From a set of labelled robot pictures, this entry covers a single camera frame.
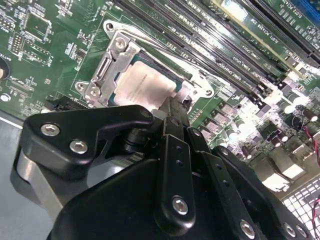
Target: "silver screw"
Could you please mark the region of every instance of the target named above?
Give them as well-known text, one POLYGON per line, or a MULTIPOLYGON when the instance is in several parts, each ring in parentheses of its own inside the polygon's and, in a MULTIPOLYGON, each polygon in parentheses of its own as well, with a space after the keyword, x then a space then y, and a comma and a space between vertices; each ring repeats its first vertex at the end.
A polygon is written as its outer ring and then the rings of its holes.
POLYGON ((186 215, 188 213, 188 205, 181 197, 175 197, 172 200, 172 206, 180 215, 186 215))
POLYGON ((54 137, 57 136, 60 133, 60 128, 54 124, 47 123, 41 126, 40 128, 42 134, 49 136, 49 137, 54 137))
POLYGON ((211 94, 212 94, 212 91, 211 91, 211 90, 205 91, 205 95, 210 96, 211 94))
POLYGON ((88 146, 84 141, 73 140, 70 145, 70 149, 76 154, 84 154, 88 151, 88 146))
POLYGON ((296 237, 296 232, 295 232, 295 230, 294 230, 288 223, 286 223, 286 222, 285 222, 283 225, 284 225, 285 231, 286 231, 291 237, 295 238, 295 237, 296 237))
POLYGON ((82 91, 84 89, 84 85, 82 83, 77 83, 76 84, 76 88, 79 90, 79 91, 82 91))
POLYGON ((118 38, 115 39, 115 46, 118 49, 122 50, 122 49, 124 49, 126 47, 126 45, 127 45, 127 43, 122 37, 118 37, 118 38))
POLYGON ((296 227, 296 229, 298 230, 298 232, 299 232, 302 236, 304 236, 305 238, 308 237, 306 231, 305 231, 301 226, 297 225, 297 226, 295 226, 295 227, 296 227))
POLYGON ((197 129, 193 129, 193 133, 194 133, 195 135, 197 135, 198 137, 201 136, 200 132, 199 132, 197 129))
POLYGON ((250 238, 250 239, 255 238, 256 233, 255 233, 254 229, 252 228, 252 226, 246 220, 241 220, 240 227, 241 227, 241 230, 244 232, 244 234, 248 238, 250 238))
POLYGON ((226 149, 224 149, 224 148, 221 149, 221 152, 226 156, 229 155, 228 151, 226 149))

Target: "capacitor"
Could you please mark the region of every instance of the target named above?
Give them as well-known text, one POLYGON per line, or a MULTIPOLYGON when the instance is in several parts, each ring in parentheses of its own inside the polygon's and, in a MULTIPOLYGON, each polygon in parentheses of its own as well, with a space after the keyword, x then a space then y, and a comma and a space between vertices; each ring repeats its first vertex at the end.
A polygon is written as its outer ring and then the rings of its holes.
POLYGON ((281 145, 280 139, 278 137, 275 137, 271 139, 271 143, 277 148, 281 145))
POLYGON ((291 93, 288 97, 290 102, 292 102, 294 105, 305 105, 307 103, 306 99, 304 97, 301 97, 295 93, 291 93))
POLYGON ((227 128, 225 132, 231 141, 236 140, 238 138, 238 134, 232 127, 227 128))
POLYGON ((9 65, 2 57, 0 57, 0 80, 6 79, 9 76, 9 73, 9 65))
POLYGON ((240 132, 245 132, 247 130, 247 125, 242 119, 236 120, 235 125, 239 129, 240 132))
POLYGON ((292 114, 296 110, 296 107, 294 105, 291 105, 286 101, 280 103, 280 108, 284 111, 285 114, 292 114))
POLYGON ((280 138, 282 142, 286 142, 289 139, 283 131, 278 134, 278 138, 280 138))
POLYGON ((243 155, 245 156, 246 159, 251 159, 252 158, 252 154, 250 153, 249 149, 246 146, 243 146, 241 148, 241 151, 243 153, 243 155))
POLYGON ((307 119, 310 120, 310 122, 315 122, 318 120, 318 116, 313 112, 311 111, 310 109, 305 109, 303 110, 302 112, 303 116, 305 116, 307 119))
POLYGON ((223 146, 223 147, 227 147, 228 144, 226 143, 226 140, 223 139, 222 137, 219 137, 216 141, 215 141, 217 146, 223 146))

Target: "gray surface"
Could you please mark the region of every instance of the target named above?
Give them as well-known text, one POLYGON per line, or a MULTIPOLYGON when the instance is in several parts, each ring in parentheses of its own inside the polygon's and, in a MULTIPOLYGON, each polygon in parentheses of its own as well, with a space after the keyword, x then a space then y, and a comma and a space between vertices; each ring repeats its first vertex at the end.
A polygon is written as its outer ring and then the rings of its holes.
POLYGON ((20 132, 0 120, 0 239, 45 240, 53 225, 48 214, 19 195, 10 182, 20 132))

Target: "motherboard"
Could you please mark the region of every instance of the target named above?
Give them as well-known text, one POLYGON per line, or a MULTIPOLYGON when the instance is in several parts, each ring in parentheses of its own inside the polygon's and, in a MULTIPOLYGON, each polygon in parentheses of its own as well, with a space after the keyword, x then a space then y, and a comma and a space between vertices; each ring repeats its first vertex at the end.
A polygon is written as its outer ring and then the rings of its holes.
POLYGON ((211 148, 284 191, 319 158, 313 16, 289 0, 0 0, 0 109, 24 120, 177 98, 211 148))

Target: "wire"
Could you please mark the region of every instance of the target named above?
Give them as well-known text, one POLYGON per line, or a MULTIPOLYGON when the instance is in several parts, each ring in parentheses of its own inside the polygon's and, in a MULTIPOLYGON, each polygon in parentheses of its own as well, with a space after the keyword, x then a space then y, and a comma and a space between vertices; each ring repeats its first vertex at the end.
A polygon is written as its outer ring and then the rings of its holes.
POLYGON ((318 150, 317 141, 310 134, 309 129, 306 126, 303 127, 303 130, 305 131, 305 133, 308 136, 308 138, 312 140, 313 148, 314 148, 315 155, 316 155, 316 161, 317 161, 318 165, 320 166, 320 154, 319 154, 319 150, 318 150))
POLYGON ((317 199, 314 201, 313 203, 313 208, 312 208, 312 227, 313 227, 313 231, 314 231, 314 236, 316 238, 316 240, 320 240, 320 236, 318 235, 317 231, 316 231, 316 215, 317 215, 317 211, 316 211, 316 207, 320 202, 320 195, 317 197, 317 199))

